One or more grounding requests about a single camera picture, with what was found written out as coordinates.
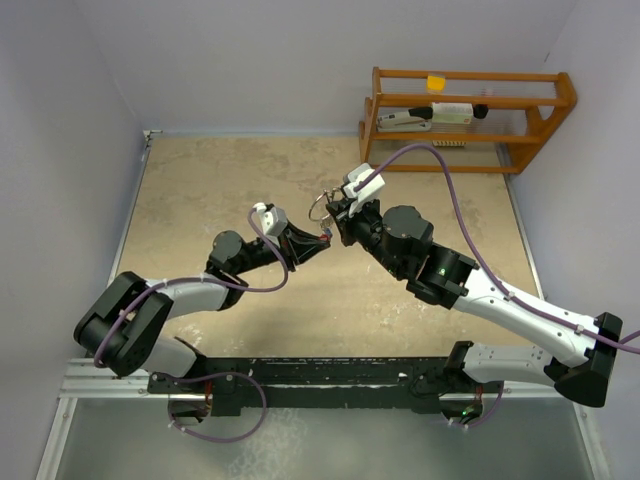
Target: white wall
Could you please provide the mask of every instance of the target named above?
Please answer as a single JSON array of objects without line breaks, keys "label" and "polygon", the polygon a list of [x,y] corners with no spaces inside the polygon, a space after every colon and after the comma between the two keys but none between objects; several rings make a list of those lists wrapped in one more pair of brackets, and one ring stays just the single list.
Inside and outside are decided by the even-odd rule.
[{"label": "white wall", "polygon": [[[515,179],[541,282],[568,308],[640,329],[640,3],[579,0],[547,71],[578,105]],[[619,353],[599,420],[618,479],[638,478],[640,358]]]},{"label": "white wall", "polygon": [[0,465],[33,478],[73,327],[104,288],[141,126],[72,0],[0,3]]},{"label": "white wall", "polygon": [[575,0],[77,0],[145,128],[355,132],[371,69],[538,71]]}]

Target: tan work surface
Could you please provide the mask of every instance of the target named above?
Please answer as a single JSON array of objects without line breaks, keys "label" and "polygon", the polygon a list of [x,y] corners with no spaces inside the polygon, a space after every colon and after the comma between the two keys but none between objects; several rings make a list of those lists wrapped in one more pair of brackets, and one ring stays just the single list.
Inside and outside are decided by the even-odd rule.
[{"label": "tan work surface", "polygon": [[[217,233],[255,238],[246,222],[256,202],[307,220],[322,188],[340,185],[358,166],[358,140],[319,138],[184,138],[154,140],[120,271],[147,278],[199,274]],[[534,293],[502,175],[454,174],[469,231],[495,273]],[[470,255],[439,173],[387,173],[382,210],[414,205],[435,226],[434,240]],[[418,301],[361,247],[332,247],[290,276],[276,293],[246,293],[224,312],[177,318],[164,335],[179,336],[208,356],[439,356],[457,340],[527,344],[492,323]],[[277,284],[274,264],[243,275],[252,286]]]}]

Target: wooden shelf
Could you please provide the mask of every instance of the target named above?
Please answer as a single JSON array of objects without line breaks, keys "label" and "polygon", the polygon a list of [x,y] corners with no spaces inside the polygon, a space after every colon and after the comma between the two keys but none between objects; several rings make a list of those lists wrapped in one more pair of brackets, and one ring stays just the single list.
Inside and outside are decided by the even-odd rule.
[{"label": "wooden shelf", "polygon": [[[442,75],[448,80],[470,80],[487,82],[547,82],[553,83],[555,97],[540,98],[534,96],[500,95],[433,95],[429,93],[389,93],[382,90],[382,78],[426,79],[429,75]],[[404,141],[452,141],[452,142],[490,142],[505,143],[513,161],[512,167],[451,167],[453,172],[484,173],[520,173],[531,162],[542,146],[562,124],[577,103],[577,95],[569,75],[537,73],[497,73],[497,72],[449,72],[449,71],[412,71],[373,69],[372,96],[365,99],[365,120],[360,122],[360,159],[368,161],[374,140]],[[527,121],[526,134],[511,135],[502,133],[475,132],[378,132],[376,119],[378,111],[384,107],[413,108],[430,106],[434,102],[470,103],[487,105],[489,110],[523,110]],[[553,107],[546,119],[542,119],[539,107]],[[438,166],[399,165],[388,168],[390,171],[437,172]]]}]

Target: purple cable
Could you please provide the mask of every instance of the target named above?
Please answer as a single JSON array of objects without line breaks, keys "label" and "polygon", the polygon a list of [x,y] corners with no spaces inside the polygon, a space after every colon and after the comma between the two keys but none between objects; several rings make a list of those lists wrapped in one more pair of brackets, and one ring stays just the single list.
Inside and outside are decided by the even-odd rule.
[{"label": "purple cable", "polygon": [[235,290],[241,290],[243,292],[270,293],[270,292],[275,292],[277,290],[280,290],[282,287],[284,287],[287,281],[289,280],[289,269],[287,268],[287,262],[284,260],[284,258],[282,257],[282,254],[278,251],[277,247],[271,242],[271,240],[267,238],[267,236],[264,233],[262,233],[262,230],[260,230],[258,226],[253,222],[253,219],[251,217],[255,212],[256,212],[255,208],[252,208],[251,210],[249,210],[249,214],[247,215],[247,221],[249,222],[249,225],[251,226],[253,231],[256,232],[258,237],[260,237],[260,239],[264,241],[265,245],[269,247],[269,250],[273,252],[273,254],[276,256],[278,261],[282,264],[282,270],[284,271],[284,278],[278,285],[274,287],[267,287],[267,288],[245,287],[244,285],[236,285],[235,283],[225,282],[224,280],[218,280],[217,278],[210,278],[210,277],[204,277],[204,278],[182,277],[182,278],[174,278],[166,282],[157,283],[147,288],[145,291],[143,291],[140,295],[138,295],[135,298],[135,300],[133,300],[133,302],[129,304],[127,308],[125,308],[122,311],[120,316],[116,319],[116,321],[113,323],[113,325],[105,335],[104,339],[102,340],[102,343],[100,343],[100,345],[98,346],[98,349],[96,350],[96,353],[93,357],[94,366],[97,368],[105,368],[105,365],[103,365],[101,361],[102,356],[104,355],[104,351],[107,348],[107,345],[109,344],[113,336],[118,331],[118,328],[120,328],[120,325],[122,325],[122,323],[126,320],[127,315],[133,312],[138,307],[138,305],[140,305],[144,301],[145,298],[147,298],[153,292],[156,292],[162,288],[170,287],[178,284],[184,284],[184,283],[214,283],[216,285],[222,285],[223,287],[232,288]]},{"label": "purple cable", "polygon": [[[495,274],[491,271],[491,269],[489,268],[489,265],[487,265],[487,263],[484,261],[484,258],[482,258],[482,255],[480,255],[480,252],[478,251],[478,249],[476,248],[475,244],[473,243],[473,240],[471,239],[471,235],[469,235],[469,231],[467,230],[467,227],[464,224],[464,220],[462,218],[462,212],[460,211],[460,206],[458,205],[458,197],[456,195],[456,191],[455,191],[455,188],[453,186],[453,180],[451,179],[451,173],[449,172],[449,168],[447,167],[447,164],[445,163],[444,159],[442,158],[442,155],[440,155],[440,152],[438,152],[438,150],[436,150],[434,147],[432,147],[431,145],[429,145],[427,143],[415,143],[413,145],[408,145],[408,146],[406,146],[404,148],[401,148],[396,153],[391,155],[387,160],[385,160],[382,164],[380,164],[373,171],[373,173],[371,173],[371,175],[369,175],[367,178],[365,178],[362,181],[362,183],[360,183],[358,186],[356,186],[354,188],[354,191],[355,192],[359,192],[369,182],[371,182],[371,180],[373,180],[376,177],[376,175],[380,174],[380,172],[382,172],[385,168],[387,168],[391,163],[395,162],[399,157],[401,157],[402,155],[404,155],[407,152],[410,152],[411,150],[417,150],[417,149],[429,150],[431,153],[433,153],[433,155],[436,157],[436,160],[438,160],[438,162],[440,163],[440,166],[442,167],[442,172],[444,173],[444,176],[445,176],[445,178],[447,180],[447,186],[449,187],[449,193],[451,195],[451,201],[453,203],[453,209],[454,209],[455,214],[456,214],[456,219],[458,220],[458,225],[460,225],[460,230],[462,231],[462,235],[464,236],[464,239],[466,240],[467,245],[469,245],[469,248],[473,252],[473,255],[476,257],[476,260],[478,260],[478,263],[482,266],[482,269],[485,271],[485,273],[487,274],[487,276],[489,277],[491,282],[505,296],[510,297],[509,290],[502,284],[500,279],[498,277],[496,277]],[[516,305],[518,305],[519,307],[523,308],[524,310],[526,310],[526,311],[528,311],[530,313],[533,313],[534,315],[537,315],[539,317],[542,317],[542,318],[544,318],[546,320],[554,322],[554,323],[556,323],[558,325],[562,325],[563,327],[569,328],[569,329],[574,330],[574,331],[578,328],[578,326],[575,323],[569,322],[569,321],[564,320],[563,318],[560,318],[560,317],[556,317],[555,315],[551,315],[549,313],[543,312],[542,310],[538,310],[537,308],[532,307],[528,303],[522,301],[518,297],[513,296],[513,297],[511,297],[511,300]],[[625,351],[625,352],[629,352],[629,353],[635,353],[636,355],[640,355],[640,348],[630,347],[630,346],[624,345],[625,343],[633,340],[634,338],[639,337],[640,336],[640,330],[628,335],[627,337],[623,338],[622,341],[620,341],[620,342],[616,342],[614,340],[610,340],[610,339],[608,339],[606,337],[603,337],[602,335],[599,335],[597,333],[591,332],[589,330],[583,330],[582,334],[586,335],[588,337],[591,337],[594,340],[597,340],[598,342],[602,342],[602,343],[604,343],[606,345],[609,345],[611,347],[617,348],[619,350],[622,350],[622,351]]]},{"label": "purple cable", "polygon": [[171,413],[170,410],[168,410],[169,420],[171,420],[171,425],[177,428],[178,430],[180,430],[181,432],[186,433],[187,435],[191,435],[192,437],[199,438],[200,440],[206,440],[207,442],[212,442],[212,443],[234,443],[234,442],[239,442],[240,440],[244,440],[245,438],[253,435],[260,428],[260,426],[262,425],[262,422],[264,422],[264,419],[267,416],[267,396],[265,395],[264,390],[262,389],[260,384],[255,379],[251,378],[249,375],[245,375],[244,373],[240,373],[240,372],[212,373],[211,375],[205,375],[204,377],[197,377],[197,378],[176,378],[176,377],[172,377],[171,375],[165,374],[166,378],[176,383],[205,382],[207,380],[213,380],[214,378],[226,377],[227,375],[233,375],[234,377],[239,377],[244,380],[247,380],[254,387],[256,387],[256,389],[258,390],[258,393],[260,394],[260,400],[262,400],[262,411],[260,412],[260,418],[258,419],[256,424],[253,426],[253,428],[251,428],[251,430],[248,430],[247,432],[243,433],[242,435],[238,435],[237,437],[228,437],[228,438],[204,435],[203,433],[198,433],[194,430],[190,430],[180,425],[176,417]]}]

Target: purple wire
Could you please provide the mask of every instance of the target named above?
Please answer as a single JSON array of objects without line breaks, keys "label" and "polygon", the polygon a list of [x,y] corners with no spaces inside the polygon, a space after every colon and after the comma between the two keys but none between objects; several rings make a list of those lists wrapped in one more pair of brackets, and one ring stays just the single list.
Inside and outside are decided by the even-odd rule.
[{"label": "purple wire", "polygon": [[[482,258],[482,255],[480,255],[480,252],[478,251],[478,249],[476,248],[475,244],[473,243],[473,240],[471,239],[471,235],[469,235],[469,231],[467,230],[467,227],[464,224],[464,219],[462,218],[462,212],[460,211],[460,206],[458,205],[458,196],[456,195],[456,191],[455,191],[455,188],[453,186],[453,180],[451,179],[451,173],[449,172],[449,168],[447,167],[447,164],[445,163],[444,159],[442,158],[442,155],[440,155],[440,152],[438,152],[438,150],[436,150],[434,147],[432,147],[428,143],[415,143],[413,145],[408,145],[408,146],[406,146],[404,148],[401,148],[400,150],[395,152],[393,155],[391,155],[387,160],[385,160],[382,164],[380,164],[373,171],[373,173],[371,173],[371,175],[369,175],[367,178],[365,178],[362,181],[362,183],[360,183],[358,186],[356,186],[354,188],[354,191],[355,192],[359,192],[369,182],[371,182],[371,180],[373,180],[376,177],[376,175],[380,174],[380,172],[382,172],[385,168],[387,168],[391,163],[395,162],[399,157],[401,157],[402,155],[404,155],[407,152],[410,152],[411,150],[417,150],[417,149],[429,150],[436,157],[436,160],[438,160],[438,162],[440,163],[440,166],[442,167],[442,173],[444,173],[445,179],[447,180],[447,186],[449,187],[449,193],[451,195],[451,201],[453,203],[453,209],[454,209],[455,214],[456,214],[456,219],[458,220],[458,225],[460,225],[460,230],[462,231],[462,235],[464,236],[464,239],[466,240],[467,245],[469,245],[469,248],[473,252],[473,255],[476,257],[476,260],[478,260],[478,263],[482,266],[482,269],[485,271],[485,273],[487,274],[487,276],[489,277],[491,282],[505,296],[510,297],[509,289],[507,289],[502,284],[500,279],[498,277],[496,277],[495,274],[491,271],[491,269],[489,268],[489,265],[487,265],[487,262],[485,262],[484,258]],[[539,309],[529,305],[528,303],[524,302],[523,300],[521,300],[518,297],[513,296],[513,297],[510,297],[510,298],[513,301],[513,303],[515,303],[519,307],[523,308],[524,310],[526,310],[526,311],[528,311],[530,313],[533,313],[534,315],[542,317],[542,318],[544,318],[546,320],[549,320],[551,322],[554,322],[554,323],[556,323],[558,325],[562,325],[563,327],[569,328],[571,330],[576,330],[578,328],[578,326],[575,323],[569,322],[569,321],[567,321],[567,320],[565,320],[563,318],[560,318],[560,317],[556,317],[555,315],[551,315],[551,314],[549,314],[547,312],[543,312],[542,310],[539,310]],[[634,338],[639,337],[640,336],[640,330],[628,335],[627,337],[623,338],[622,341],[620,341],[620,342],[616,342],[614,340],[610,340],[610,339],[608,339],[606,337],[603,337],[602,335],[599,335],[597,333],[591,332],[589,330],[583,330],[582,334],[586,335],[588,337],[591,337],[594,340],[597,340],[598,342],[602,342],[602,343],[604,343],[606,345],[609,345],[611,347],[617,348],[619,350],[622,350],[622,351],[625,351],[625,352],[629,352],[629,353],[635,353],[636,355],[640,355],[640,348],[624,345],[625,343],[633,340]]]},{"label": "purple wire", "polygon": [[138,306],[144,301],[145,298],[147,298],[153,292],[156,292],[162,288],[166,288],[166,287],[170,287],[178,284],[185,284],[185,283],[214,283],[216,285],[222,285],[223,287],[232,288],[235,290],[241,290],[243,292],[270,293],[270,292],[275,292],[277,290],[280,290],[282,287],[284,287],[287,284],[287,281],[289,281],[289,269],[287,268],[287,262],[284,260],[284,258],[282,257],[282,254],[278,251],[278,248],[273,244],[273,242],[271,242],[271,240],[269,240],[267,236],[264,233],[262,233],[262,230],[260,230],[260,228],[258,228],[258,226],[254,223],[251,217],[255,212],[256,212],[255,207],[249,210],[249,214],[247,215],[247,221],[249,222],[249,225],[251,226],[253,231],[256,232],[256,234],[258,235],[258,237],[260,237],[261,240],[264,241],[265,245],[269,247],[269,250],[273,252],[273,254],[276,256],[278,261],[282,264],[282,270],[284,271],[284,278],[278,285],[274,287],[266,287],[266,288],[245,287],[244,285],[236,285],[235,283],[225,282],[224,280],[219,280],[217,278],[211,278],[211,277],[204,277],[204,278],[182,277],[182,278],[174,278],[171,280],[167,280],[166,282],[157,283],[147,288],[146,290],[144,290],[140,295],[138,295],[135,298],[135,300],[133,300],[133,302],[129,304],[127,308],[125,308],[122,311],[122,313],[120,313],[120,316],[113,323],[113,325],[105,335],[104,339],[98,346],[98,349],[96,350],[96,353],[93,357],[94,366],[97,368],[105,368],[105,365],[102,363],[102,356],[104,355],[104,351],[106,350],[107,345],[109,344],[113,336],[118,331],[118,328],[120,328],[120,325],[122,325],[126,320],[127,315],[129,315],[136,308],[138,308]]},{"label": "purple wire", "polygon": [[212,373],[211,375],[205,375],[203,377],[197,377],[197,378],[177,378],[177,377],[173,377],[171,375],[167,375],[164,374],[166,378],[168,378],[169,380],[176,382],[176,383],[198,383],[198,382],[205,382],[207,380],[213,380],[214,378],[220,378],[220,377],[226,377],[227,375],[233,375],[234,377],[239,377],[242,378],[244,380],[247,380],[249,383],[251,383],[254,387],[256,387],[256,389],[258,390],[258,393],[260,394],[260,400],[262,400],[262,411],[260,412],[260,418],[258,419],[258,421],[256,422],[256,424],[253,426],[253,428],[251,428],[251,430],[248,430],[247,432],[243,433],[242,435],[238,435],[237,437],[228,437],[228,438],[224,438],[224,437],[213,437],[211,435],[205,435],[203,433],[198,433],[194,430],[188,429],[182,425],[180,425],[178,423],[178,420],[176,419],[176,417],[171,413],[171,410],[167,410],[168,414],[169,414],[169,420],[171,420],[171,425],[175,428],[177,428],[178,430],[180,430],[181,432],[186,433],[187,435],[191,435],[192,437],[195,438],[199,438],[200,440],[206,440],[207,442],[212,442],[212,443],[234,443],[234,442],[239,442],[240,440],[244,440],[245,438],[253,435],[262,425],[262,422],[264,422],[264,419],[267,417],[267,396],[264,393],[264,390],[262,389],[262,387],[260,386],[260,384],[253,379],[252,377],[250,377],[249,375],[245,375],[244,373],[240,373],[240,372],[221,372],[221,373]]}]

